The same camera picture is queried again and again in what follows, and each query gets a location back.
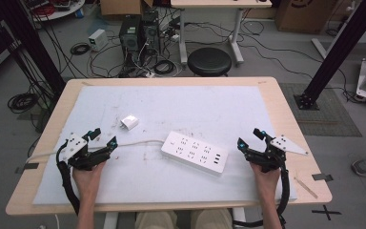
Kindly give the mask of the person's right hand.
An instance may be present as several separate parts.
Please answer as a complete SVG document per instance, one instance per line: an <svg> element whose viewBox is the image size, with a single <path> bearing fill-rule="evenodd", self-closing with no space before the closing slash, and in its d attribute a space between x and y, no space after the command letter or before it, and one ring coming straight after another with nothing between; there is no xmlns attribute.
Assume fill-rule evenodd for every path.
<svg viewBox="0 0 366 229"><path fill-rule="evenodd" d="M251 163L251 167L254 171L255 183L259 198L263 201L274 201L276 185L280 177L280 171L276 169L263 173L262 167L254 163Z"/></svg>

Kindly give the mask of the round white table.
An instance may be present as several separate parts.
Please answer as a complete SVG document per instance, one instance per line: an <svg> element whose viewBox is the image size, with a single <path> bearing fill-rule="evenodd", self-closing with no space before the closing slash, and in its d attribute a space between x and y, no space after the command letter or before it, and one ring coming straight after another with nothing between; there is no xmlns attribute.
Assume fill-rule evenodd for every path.
<svg viewBox="0 0 366 229"><path fill-rule="evenodd" d="M22 0L32 19L48 21L61 18L81 10L85 0Z"/></svg>

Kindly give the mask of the white table mat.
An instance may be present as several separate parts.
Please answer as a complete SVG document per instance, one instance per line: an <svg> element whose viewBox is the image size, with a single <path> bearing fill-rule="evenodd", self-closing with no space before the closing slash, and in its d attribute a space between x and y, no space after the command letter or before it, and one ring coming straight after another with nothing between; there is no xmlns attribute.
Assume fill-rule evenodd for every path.
<svg viewBox="0 0 366 229"><path fill-rule="evenodd" d="M120 127L128 115L139 119L130 131ZM100 204L255 201L254 173L237 140L262 151L265 144L254 129L275 132L255 86L86 87L58 142L96 128L101 135L90 142L91 148L104 147L114 136L119 144L103 170L96 199ZM223 173L216 176L163 155L161 145L170 132L226 150Z"/></svg>

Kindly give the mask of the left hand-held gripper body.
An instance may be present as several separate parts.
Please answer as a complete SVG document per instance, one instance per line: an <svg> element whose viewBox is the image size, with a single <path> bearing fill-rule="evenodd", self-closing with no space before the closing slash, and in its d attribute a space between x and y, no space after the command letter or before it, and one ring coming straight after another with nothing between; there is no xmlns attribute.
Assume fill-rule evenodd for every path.
<svg viewBox="0 0 366 229"><path fill-rule="evenodd" d="M56 162L64 162L78 170L90 171L94 166L110 158L110 150L107 146L90 152L88 147L90 141L71 133L66 142L58 149Z"/></svg>

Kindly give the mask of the white power supply box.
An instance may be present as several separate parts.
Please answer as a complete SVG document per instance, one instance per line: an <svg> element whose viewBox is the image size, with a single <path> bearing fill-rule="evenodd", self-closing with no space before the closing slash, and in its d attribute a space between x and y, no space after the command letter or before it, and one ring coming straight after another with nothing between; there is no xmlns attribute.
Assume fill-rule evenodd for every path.
<svg viewBox="0 0 366 229"><path fill-rule="evenodd" d="M89 36L91 49L95 52L102 50L108 43L108 37L105 30L99 29Z"/></svg>

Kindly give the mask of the white charger adapter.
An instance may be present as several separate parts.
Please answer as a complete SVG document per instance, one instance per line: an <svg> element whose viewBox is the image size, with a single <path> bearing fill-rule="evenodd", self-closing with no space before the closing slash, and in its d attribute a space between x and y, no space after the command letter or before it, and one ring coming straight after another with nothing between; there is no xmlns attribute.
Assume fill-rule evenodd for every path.
<svg viewBox="0 0 366 229"><path fill-rule="evenodd" d="M128 115L120 120L120 127L123 129L127 129L128 131L132 130L139 123L139 119L134 115Z"/></svg>

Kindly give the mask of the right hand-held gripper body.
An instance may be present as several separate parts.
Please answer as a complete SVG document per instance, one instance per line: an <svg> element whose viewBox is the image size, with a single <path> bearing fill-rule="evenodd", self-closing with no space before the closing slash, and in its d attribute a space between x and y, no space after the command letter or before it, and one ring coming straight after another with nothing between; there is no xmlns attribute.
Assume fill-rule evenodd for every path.
<svg viewBox="0 0 366 229"><path fill-rule="evenodd" d="M285 165L286 154L294 153L307 156L309 152L298 144L291 141L285 135L279 137L270 137L269 135L261 137L266 143L264 152L251 149L249 145L243 143L243 155L245 159L253 164L262 167L262 172L267 173L276 170Z"/></svg>

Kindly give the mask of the person's left leg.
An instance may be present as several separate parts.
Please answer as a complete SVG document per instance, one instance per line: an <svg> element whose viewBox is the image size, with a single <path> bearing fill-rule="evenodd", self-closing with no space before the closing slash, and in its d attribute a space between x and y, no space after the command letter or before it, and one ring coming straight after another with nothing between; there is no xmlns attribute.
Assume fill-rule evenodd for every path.
<svg viewBox="0 0 366 229"><path fill-rule="evenodd" d="M135 229L178 229L177 215L173 211L140 212L134 224Z"/></svg>

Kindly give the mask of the black metal post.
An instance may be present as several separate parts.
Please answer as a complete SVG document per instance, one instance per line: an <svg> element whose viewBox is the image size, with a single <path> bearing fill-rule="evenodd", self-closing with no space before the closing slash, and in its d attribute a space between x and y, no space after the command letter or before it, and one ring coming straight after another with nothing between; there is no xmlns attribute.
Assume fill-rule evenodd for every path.
<svg viewBox="0 0 366 229"><path fill-rule="evenodd" d="M25 47L53 93L59 96L64 91L66 83L33 28L21 0L0 0L1 20L10 27L10 31Z"/></svg>
<svg viewBox="0 0 366 229"><path fill-rule="evenodd" d="M295 94L299 110L314 110L316 101L351 50L366 32L366 0L356 7L323 60L314 78L302 94Z"/></svg>

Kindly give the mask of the person's right leg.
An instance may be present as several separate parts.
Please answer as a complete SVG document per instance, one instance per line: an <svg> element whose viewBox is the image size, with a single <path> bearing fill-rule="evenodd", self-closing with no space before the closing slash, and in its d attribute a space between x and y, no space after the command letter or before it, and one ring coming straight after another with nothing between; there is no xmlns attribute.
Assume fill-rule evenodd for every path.
<svg viewBox="0 0 366 229"><path fill-rule="evenodd" d="M191 229L233 229L227 209L195 210L191 213Z"/></svg>

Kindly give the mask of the black computer tower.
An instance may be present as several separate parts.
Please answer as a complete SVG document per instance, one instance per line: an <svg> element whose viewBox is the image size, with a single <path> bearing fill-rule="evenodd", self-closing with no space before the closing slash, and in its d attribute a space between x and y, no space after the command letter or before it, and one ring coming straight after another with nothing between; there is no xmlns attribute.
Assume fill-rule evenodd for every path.
<svg viewBox="0 0 366 229"><path fill-rule="evenodd" d="M142 40L140 27L140 15L127 15L124 18L119 31L119 39L125 51L138 51Z"/></svg>
<svg viewBox="0 0 366 229"><path fill-rule="evenodd" d="M146 11L142 17L148 55L157 55L160 52L158 11Z"/></svg>

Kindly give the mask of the person's leg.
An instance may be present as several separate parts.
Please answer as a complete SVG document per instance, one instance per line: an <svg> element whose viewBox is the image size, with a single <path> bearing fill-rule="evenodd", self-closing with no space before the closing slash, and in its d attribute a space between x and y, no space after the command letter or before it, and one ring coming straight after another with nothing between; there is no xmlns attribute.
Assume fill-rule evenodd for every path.
<svg viewBox="0 0 366 229"><path fill-rule="evenodd" d="M177 215L173 211L140 212L134 224L135 229L178 229Z"/></svg>
<svg viewBox="0 0 366 229"><path fill-rule="evenodd" d="M191 213L191 229L233 229L227 209L195 210Z"/></svg>

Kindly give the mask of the black round stool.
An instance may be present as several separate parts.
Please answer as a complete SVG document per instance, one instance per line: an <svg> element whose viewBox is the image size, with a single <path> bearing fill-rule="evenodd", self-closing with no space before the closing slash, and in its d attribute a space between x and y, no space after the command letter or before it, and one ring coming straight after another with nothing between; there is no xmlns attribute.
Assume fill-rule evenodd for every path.
<svg viewBox="0 0 366 229"><path fill-rule="evenodd" d="M231 69L232 59L220 49L201 48L189 55L187 65L200 76L221 76Z"/></svg>

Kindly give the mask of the white desk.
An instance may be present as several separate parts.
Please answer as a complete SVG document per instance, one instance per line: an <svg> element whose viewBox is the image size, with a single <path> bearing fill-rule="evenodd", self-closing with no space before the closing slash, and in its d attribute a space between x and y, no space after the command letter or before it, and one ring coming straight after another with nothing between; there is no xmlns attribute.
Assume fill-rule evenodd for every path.
<svg viewBox="0 0 366 229"><path fill-rule="evenodd" d="M272 6L272 3L270 0L171 0L171 6L179 10L180 35L178 45L180 62L183 66L186 66L188 63L185 39L186 9L235 9L234 30L228 36L228 43L234 53L234 63L241 64L244 59L237 44L237 37L244 10L267 9Z"/></svg>

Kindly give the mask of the white power strip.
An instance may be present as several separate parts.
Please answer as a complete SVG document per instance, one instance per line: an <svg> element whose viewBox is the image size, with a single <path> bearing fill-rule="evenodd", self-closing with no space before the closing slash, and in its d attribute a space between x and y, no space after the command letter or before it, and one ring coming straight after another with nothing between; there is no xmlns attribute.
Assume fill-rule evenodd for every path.
<svg viewBox="0 0 366 229"><path fill-rule="evenodd" d="M165 156L216 176L223 173L229 155L211 143L177 132L169 133L161 151Z"/></svg>

